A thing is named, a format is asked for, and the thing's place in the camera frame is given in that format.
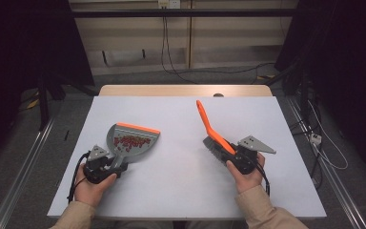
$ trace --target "white tabletop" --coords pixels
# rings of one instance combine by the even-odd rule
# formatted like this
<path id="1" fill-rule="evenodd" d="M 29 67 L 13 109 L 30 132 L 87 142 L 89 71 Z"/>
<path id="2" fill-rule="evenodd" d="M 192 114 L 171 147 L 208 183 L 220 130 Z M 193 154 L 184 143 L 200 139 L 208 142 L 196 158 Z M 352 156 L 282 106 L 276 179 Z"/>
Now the white tabletop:
<path id="1" fill-rule="evenodd" d="M 253 135 L 277 151 L 266 157 L 274 206 L 299 218 L 326 213 L 275 97 L 99 96 L 76 143 L 70 163 L 48 212 L 59 217 L 68 205 L 72 174 L 82 154 L 116 122 L 161 131 L 141 160 L 103 196 L 96 211 L 104 219 L 241 219 L 234 179 L 204 146 L 207 136 L 195 105 L 200 99 L 213 128 L 236 143 Z"/>

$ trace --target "human hand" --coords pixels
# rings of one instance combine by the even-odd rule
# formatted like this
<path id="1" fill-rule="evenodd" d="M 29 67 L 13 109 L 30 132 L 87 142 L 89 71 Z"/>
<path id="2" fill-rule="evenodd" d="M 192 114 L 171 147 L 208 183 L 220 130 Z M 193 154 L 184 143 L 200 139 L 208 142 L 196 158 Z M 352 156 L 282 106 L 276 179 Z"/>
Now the human hand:
<path id="1" fill-rule="evenodd" d="M 83 167 L 85 164 L 81 164 L 76 175 L 76 183 L 82 180 L 75 189 L 75 200 L 83 203 L 87 203 L 90 206 L 96 208 L 99 205 L 100 199 L 102 199 L 103 193 L 114 183 L 117 178 L 116 174 L 112 174 L 98 184 L 90 183 L 84 173 Z"/>
<path id="2" fill-rule="evenodd" d="M 264 167 L 265 158 L 261 153 L 257 153 L 257 160 L 261 167 Z M 243 175 L 229 160 L 227 160 L 227 168 L 234 177 L 234 181 L 236 182 L 236 189 L 239 194 L 249 189 L 252 189 L 257 185 L 260 185 L 261 181 L 263 180 L 263 176 L 256 168 L 254 168 L 251 173 Z"/>

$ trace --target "orange handle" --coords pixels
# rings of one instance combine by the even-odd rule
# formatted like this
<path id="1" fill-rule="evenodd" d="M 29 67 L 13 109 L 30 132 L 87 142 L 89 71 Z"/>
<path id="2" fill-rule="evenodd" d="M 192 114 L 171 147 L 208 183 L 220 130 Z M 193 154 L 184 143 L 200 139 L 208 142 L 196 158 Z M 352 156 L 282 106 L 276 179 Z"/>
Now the orange handle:
<path id="1" fill-rule="evenodd" d="M 129 128 L 140 130 L 140 131 L 152 132 L 157 135 L 160 134 L 160 131 L 158 131 L 158 130 L 147 128 L 147 127 L 142 127 L 142 126 L 136 126 L 136 125 L 132 125 L 132 124 L 125 123 L 125 122 L 117 122 L 115 124 L 117 126 L 129 127 Z"/>
<path id="2" fill-rule="evenodd" d="M 204 126 L 206 127 L 207 135 L 214 141 L 218 142 L 230 154 L 235 155 L 236 152 L 231 147 L 231 145 L 228 144 L 228 142 L 211 127 L 210 121 L 207 118 L 207 114 L 206 111 L 204 110 L 203 104 L 201 104 L 200 100 L 197 100 L 196 103 L 198 112 L 200 113 L 201 119 L 203 120 Z"/>

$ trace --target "metal frame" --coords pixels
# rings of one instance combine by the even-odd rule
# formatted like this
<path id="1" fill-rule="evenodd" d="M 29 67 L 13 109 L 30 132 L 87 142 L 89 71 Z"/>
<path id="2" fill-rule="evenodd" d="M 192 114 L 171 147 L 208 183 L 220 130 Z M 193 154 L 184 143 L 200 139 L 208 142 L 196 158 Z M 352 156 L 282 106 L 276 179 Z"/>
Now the metal frame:
<path id="1" fill-rule="evenodd" d="M 312 9 L 225 9 L 225 10 L 33 10 L 21 14 L 41 17 L 291 17 L 318 13 Z"/>
<path id="2" fill-rule="evenodd" d="M 53 114 L 48 121 L 46 127 L 44 128 L 44 130 L 38 133 L 29 151 L 29 154 L 27 155 L 26 160 L 22 165 L 22 168 L 17 174 L 16 179 L 14 180 L 8 193 L 6 194 L 4 200 L 0 205 L 0 229 L 6 228 L 9 222 L 11 213 L 16 206 L 17 200 L 22 195 L 23 189 L 29 179 L 29 176 L 31 175 L 34 164 L 36 163 L 38 156 L 40 155 L 40 152 L 44 147 L 44 144 L 50 134 L 54 120 L 61 109 L 61 105 L 62 104 L 58 103 L 57 107 L 54 107 Z"/>
<path id="3" fill-rule="evenodd" d="M 308 130 L 307 125 L 302 120 L 302 116 L 299 113 L 300 107 L 295 101 L 295 99 L 287 98 L 287 101 L 294 113 L 294 116 L 297 121 L 299 121 L 299 126 L 301 127 L 302 131 L 306 132 Z M 312 143 L 310 143 L 315 156 L 318 156 L 318 149 Z M 340 205 L 343 207 L 344 213 L 346 214 L 349 221 L 352 223 L 353 228 L 355 229 L 366 229 L 366 222 L 364 217 L 362 216 L 361 212 L 359 211 L 355 201 L 353 200 L 350 193 L 347 191 L 346 187 L 344 186 L 343 182 L 341 181 L 340 177 L 337 175 L 336 170 L 328 165 L 325 160 L 320 156 L 318 158 L 318 163 L 320 164 L 323 173 L 325 174 L 326 178 L 328 179 L 329 183 L 332 186 L 332 189 L 335 192 L 335 195 L 338 198 Z"/>

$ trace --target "electrical cord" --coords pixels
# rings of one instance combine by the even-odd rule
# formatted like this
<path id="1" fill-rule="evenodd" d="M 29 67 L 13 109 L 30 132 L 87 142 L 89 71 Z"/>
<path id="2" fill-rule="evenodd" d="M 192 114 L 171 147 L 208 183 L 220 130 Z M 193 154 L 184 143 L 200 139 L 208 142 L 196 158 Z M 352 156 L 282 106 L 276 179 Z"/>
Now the electrical cord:
<path id="1" fill-rule="evenodd" d="M 320 142 L 320 144 L 319 144 L 319 151 L 322 148 L 322 144 L 323 143 Z M 314 148 L 313 148 L 312 144 L 309 144 L 309 146 L 311 148 L 311 151 L 314 153 L 315 151 L 314 151 Z M 314 167 L 313 167 L 313 169 L 312 169 L 312 171 L 310 173 L 310 177 L 313 178 L 314 173 L 315 173 L 315 166 L 317 165 L 317 167 L 319 168 L 320 182 L 317 182 L 317 179 L 316 179 L 317 187 L 315 187 L 315 189 L 318 190 L 321 187 L 322 182 L 323 182 L 323 172 L 322 172 L 322 167 L 320 166 L 320 163 L 318 163 L 320 154 L 317 154 L 317 155 L 314 154 L 314 156 L 315 156 L 315 164 L 314 164 Z"/>
<path id="2" fill-rule="evenodd" d="M 75 172 L 73 173 L 73 178 L 72 178 L 72 182 L 71 182 L 71 188 L 70 188 L 70 194 L 68 195 L 67 199 L 68 199 L 68 203 L 71 203 L 71 201 L 73 201 L 73 195 L 75 194 L 75 190 L 76 187 L 86 178 L 83 178 L 81 180 L 78 181 L 78 183 L 75 184 L 75 180 L 76 180 L 76 175 L 78 174 L 78 169 L 79 169 L 79 165 L 81 164 L 82 160 L 84 158 L 88 158 L 89 154 L 91 152 L 87 152 L 84 155 L 82 155 L 79 160 L 78 163 L 76 164 L 76 168 L 75 168 Z"/>
<path id="3" fill-rule="evenodd" d="M 166 38 L 166 44 L 167 44 L 167 49 L 168 49 L 168 57 L 169 57 L 169 61 L 171 63 L 171 67 L 173 69 L 173 72 L 169 72 L 168 70 L 166 70 L 165 65 L 163 63 L 163 52 L 165 50 L 165 38 Z M 176 71 L 176 69 L 173 66 L 173 62 L 172 62 L 172 58 L 171 58 L 171 52 L 170 52 L 170 49 L 169 49 L 168 19 L 166 17 L 163 17 L 163 42 L 162 42 L 161 62 L 162 62 L 162 68 L 166 73 L 175 74 L 175 75 L 177 75 L 177 77 L 179 77 L 180 79 L 182 79 L 186 82 L 193 83 L 193 84 L 198 84 L 194 81 L 191 81 L 189 79 L 185 79 L 182 76 L 180 76 L 180 74 Z"/>
<path id="4" fill-rule="evenodd" d="M 314 107 L 315 107 L 315 110 L 316 110 L 316 113 L 317 113 L 317 117 L 318 117 L 318 120 L 321 120 L 321 114 L 320 114 L 320 110 L 319 110 L 319 108 L 317 107 L 317 103 L 316 102 L 314 102 L 314 105 L 313 105 Z M 311 115 L 311 113 L 312 113 L 312 109 L 310 109 L 309 110 L 309 113 L 308 113 L 308 117 Z M 290 130 L 292 131 L 295 127 L 296 127 L 296 125 L 297 124 L 299 124 L 299 123 L 301 123 L 301 122 L 304 122 L 304 121 L 306 121 L 304 118 L 302 118 L 301 120 L 299 120 L 298 122 L 296 122 L 295 124 L 292 124 L 291 126 L 289 126 L 289 128 L 290 128 Z M 316 123 L 316 125 L 313 127 L 313 128 L 308 128 L 308 130 L 307 131 L 304 131 L 304 132 L 298 132 L 298 133 L 292 133 L 292 135 L 294 136 L 294 135 L 309 135 L 310 133 L 311 133 L 311 131 L 314 131 L 314 130 L 316 130 L 316 129 L 318 129 L 318 132 L 319 132 L 319 135 L 322 135 L 322 133 L 321 133 L 321 130 L 319 129 L 319 124 L 318 123 Z"/>
<path id="5" fill-rule="evenodd" d="M 282 9 L 282 7 L 283 7 L 283 0 L 280 0 L 280 9 Z M 286 34 L 284 32 L 284 29 L 283 29 L 282 17 L 280 17 L 280 27 L 281 27 L 281 32 L 283 33 L 283 37 L 285 38 Z"/>
<path id="6" fill-rule="evenodd" d="M 166 41 L 166 48 L 167 48 L 167 51 L 168 51 L 169 61 L 171 63 L 171 67 L 172 67 L 172 70 L 173 70 L 172 72 L 168 71 L 165 68 L 165 63 L 163 61 L 163 59 L 164 59 L 164 50 L 165 50 L 165 41 Z M 171 58 L 170 45 L 169 45 L 169 34 L 168 34 L 168 19 L 166 17 L 163 17 L 163 42 L 162 42 L 161 63 L 162 63 L 162 68 L 166 73 L 175 74 L 179 78 L 181 78 L 182 80 L 193 83 L 193 84 L 198 84 L 198 83 L 193 82 L 189 79 L 183 78 L 181 76 L 181 74 L 182 73 L 226 73 L 226 74 L 231 74 L 231 73 L 245 73 L 245 72 L 250 72 L 250 71 L 255 70 L 255 77 L 254 77 L 254 80 L 251 82 L 251 84 L 254 84 L 255 81 L 257 80 L 257 69 L 258 68 L 263 67 L 263 66 L 267 66 L 267 65 L 274 65 L 275 64 L 275 63 L 262 63 L 262 64 L 257 65 L 256 67 L 252 67 L 250 69 L 239 70 L 239 71 L 227 71 L 227 72 L 224 72 L 224 71 L 209 71 L 209 70 L 189 70 L 189 71 L 178 72 L 174 68 L 172 58 Z"/>
<path id="7" fill-rule="evenodd" d="M 322 124 L 320 123 L 320 121 L 319 121 L 319 118 L 318 118 L 318 115 L 316 114 L 316 111 L 315 111 L 315 109 L 314 109 L 314 106 L 313 106 L 313 104 L 311 103 L 311 101 L 308 101 L 308 103 L 311 105 L 311 108 L 312 108 L 312 110 L 313 110 L 313 112 L 314 112 L 314 114 L 315 114 L 315 117 L 316 117 L 316 121 L 317 121 L 317 123 L 319 124 L 319 126 L 320 126 L 320 129 L 321 129 L 321 131 L 322 131 L 322 133 L 324 134 L 324 135 L 326 135 L 326 137 L 328 137 L 328 139 L 331 141 L 331 143 L 337 148 L 337 150 L 340 152 L 340 154 L 341 154 L 341 156 L 343 157 L 343 159 L 344 159 L 344 161 L 345 161 L 345 163 L 346 163 L 346 165 L 344 166 L 344 167 L 339 167 L 339 166 L 336 166 L 336 165 L 334 165 L 330 160 L 329 160 L 329 158 L 327 158 L 326 156 L 324 156 L 322 153 L 321 153 L 321 150 L 318 150 L 317 149 L 317 147 L 316 147 L 316 145 L 314 144 L 314 146 L 316 147 L 316 149 L 317 149 L 317 152 L 322 156 L 322 158 L 326 161 L 326 162 L 328 162 L 332 167 L 334 167 L 334 168 L 336 168 L 336 169 L 338 169 L 338 170 L 345 170 L 345 169 L 347 169 L 348 167 L 349 167 L 349 162 L 347 161 L 347 158 L 346 158 L 346 156 L 344 156 L 343 155 L 343 153 L 341 152 L 341 150 L 337 147 L 337 145 L 332 141 L 332 139 L 328 136 L 328 134 L 326 134 L 326 132 L 325 132 L 325 130 L 323 129 L 323 127 L 322 127 Z"/>
<path id="8" fill-rule="evenodd" d="M 270 195 L 270 182 L 267 179 L 263 166 L 261 166 L 261 164 L 259 162 L 257 162 L 257 164 L 254 164 L 254 162 L 248 156 L 245 156 L 245 155 L 243 155 L 243 156 L 246 157 L 248 159 L 248 161 L 250 161 L 253 164 L 253 166 L 256 168 L 256 170 L 263 176 L 265 184 L 266 184 L 266 193 L 269 196 Z"/>

